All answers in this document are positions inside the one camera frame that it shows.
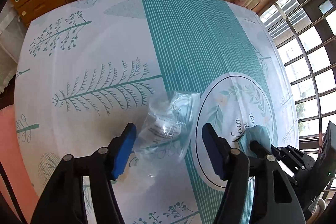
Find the blue face mask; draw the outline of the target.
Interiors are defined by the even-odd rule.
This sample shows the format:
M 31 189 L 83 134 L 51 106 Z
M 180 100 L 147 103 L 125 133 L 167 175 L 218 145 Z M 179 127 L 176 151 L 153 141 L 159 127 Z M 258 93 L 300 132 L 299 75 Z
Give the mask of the blue face mask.
M 247 156 L 257 157 L 250 149 L 250 142 L 257 141 L 268 153 L 271 153 L 271 142 L 268 135 L 268 130 L 264 126 L 255 125 L 244 131 L 238 139 L 239 149 Z

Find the clear plastic wrapper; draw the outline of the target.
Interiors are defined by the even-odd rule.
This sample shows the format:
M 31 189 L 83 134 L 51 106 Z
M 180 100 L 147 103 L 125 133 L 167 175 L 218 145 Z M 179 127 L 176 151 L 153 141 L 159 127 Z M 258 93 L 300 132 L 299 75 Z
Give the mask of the clear plastic wrapper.
M 201 94 L 158 93 L 149 100 L 146 119 L 134 144 L 138 166 L 150 177 L 178 165 L 194 133 Z

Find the pink bed cover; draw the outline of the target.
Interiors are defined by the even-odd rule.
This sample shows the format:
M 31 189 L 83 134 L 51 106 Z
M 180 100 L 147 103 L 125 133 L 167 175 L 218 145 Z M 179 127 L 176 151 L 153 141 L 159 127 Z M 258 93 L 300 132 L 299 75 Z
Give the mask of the pink bed cover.
M 1 163 L 9 178 L 21 211 L 26 221 L 30 223 L 39 198 L 31 184 L 19 149 L 14 105 L 7 106 L 1 110 L 0 130 Z

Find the window with metal grille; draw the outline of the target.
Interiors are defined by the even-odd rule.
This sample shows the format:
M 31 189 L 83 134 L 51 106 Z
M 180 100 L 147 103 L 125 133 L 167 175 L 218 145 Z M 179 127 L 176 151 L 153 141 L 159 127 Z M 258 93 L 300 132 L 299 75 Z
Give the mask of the window with metal grille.
M 335 6 L 330 0 L 273 0 L 260 19 L 290 82 L 299 147 L 317 157 L 321 134 L 335 122 Z

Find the teal white patterned tablecloth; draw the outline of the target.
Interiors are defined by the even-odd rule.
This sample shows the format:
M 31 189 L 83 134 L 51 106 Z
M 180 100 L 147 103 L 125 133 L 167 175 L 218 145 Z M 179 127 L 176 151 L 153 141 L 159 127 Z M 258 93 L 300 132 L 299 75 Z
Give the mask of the teal white patterned tablecloth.
M 230 144 L 267 128 L 298 146 L 293 95 L 275 44 L 253 11 L 221 0 L 81 0 L 33 20 L 15 82 L 23 161 L 41 194 L 61 158 L 90 155 L 141 128 L 151 97 L 202 96 L 198 127 Z

